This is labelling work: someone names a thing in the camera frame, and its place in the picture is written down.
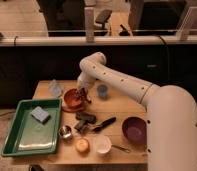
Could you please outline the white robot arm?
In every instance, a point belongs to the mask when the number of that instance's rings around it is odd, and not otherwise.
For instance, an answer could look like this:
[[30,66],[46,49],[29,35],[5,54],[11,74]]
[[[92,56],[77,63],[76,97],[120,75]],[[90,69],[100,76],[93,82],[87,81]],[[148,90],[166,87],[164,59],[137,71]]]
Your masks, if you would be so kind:
[[148,171],[197,171],[197,103],[187,90],[112,70],[101,52],[79,66],[80,88],[89,89],[99,79],[146,108]]

